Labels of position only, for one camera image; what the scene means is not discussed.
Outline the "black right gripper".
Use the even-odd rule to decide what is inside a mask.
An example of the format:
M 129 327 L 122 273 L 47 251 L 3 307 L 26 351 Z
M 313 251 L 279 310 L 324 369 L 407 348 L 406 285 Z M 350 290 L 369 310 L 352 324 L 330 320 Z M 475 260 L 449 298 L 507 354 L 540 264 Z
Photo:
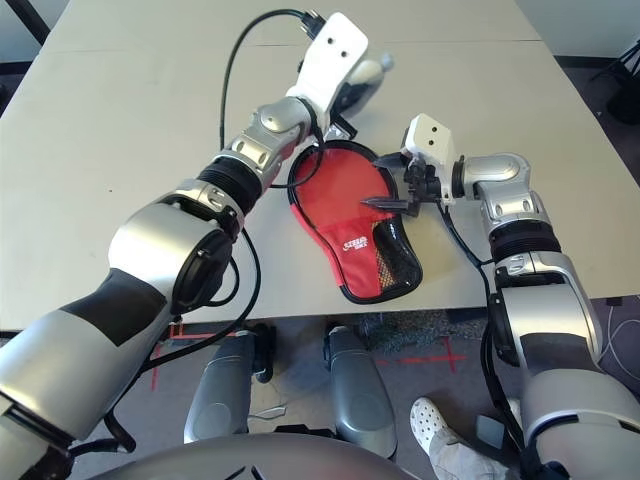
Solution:
M 363 205 L 381 212 L 417 216 L 422 203 L 438 203 L 442 198 L 436 169 L 423 158 L 391 153 L 378 157 L 373 165 L 388 170 L 404 168 L 403 180 L 408 198 L 371 197 L 361 200 Z

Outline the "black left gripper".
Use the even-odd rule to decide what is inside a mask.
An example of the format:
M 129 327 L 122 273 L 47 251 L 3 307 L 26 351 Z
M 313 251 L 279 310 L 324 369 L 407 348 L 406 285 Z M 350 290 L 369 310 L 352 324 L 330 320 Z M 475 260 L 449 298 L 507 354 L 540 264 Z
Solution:
M 325 138 L 353 140 L 358 130 L 351 124 L 351 118 L 364 108 L 379 87 L 380 82 L 344 83 L 331 105 Z

